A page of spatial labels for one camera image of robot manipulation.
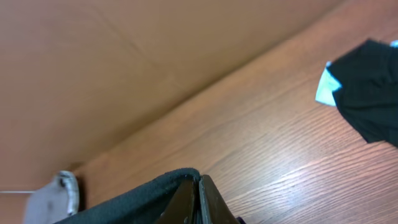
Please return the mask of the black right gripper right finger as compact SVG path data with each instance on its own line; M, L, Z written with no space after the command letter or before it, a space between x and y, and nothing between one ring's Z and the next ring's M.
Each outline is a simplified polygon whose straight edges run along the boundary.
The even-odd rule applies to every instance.
M209 175L201 177L198 189L203 224L240 224L229 210Z

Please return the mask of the black t-shirt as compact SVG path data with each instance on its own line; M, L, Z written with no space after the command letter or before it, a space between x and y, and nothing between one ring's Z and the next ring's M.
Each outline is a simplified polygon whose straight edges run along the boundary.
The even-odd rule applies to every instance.
M57 224L155 223L180 184L199 178L194 168L173 170Z

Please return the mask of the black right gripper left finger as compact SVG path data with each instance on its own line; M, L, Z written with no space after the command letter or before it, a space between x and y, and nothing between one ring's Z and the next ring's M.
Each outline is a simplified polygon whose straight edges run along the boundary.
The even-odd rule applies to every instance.
M193 180L184 180L156 224L195 224L196 215L197 184Z

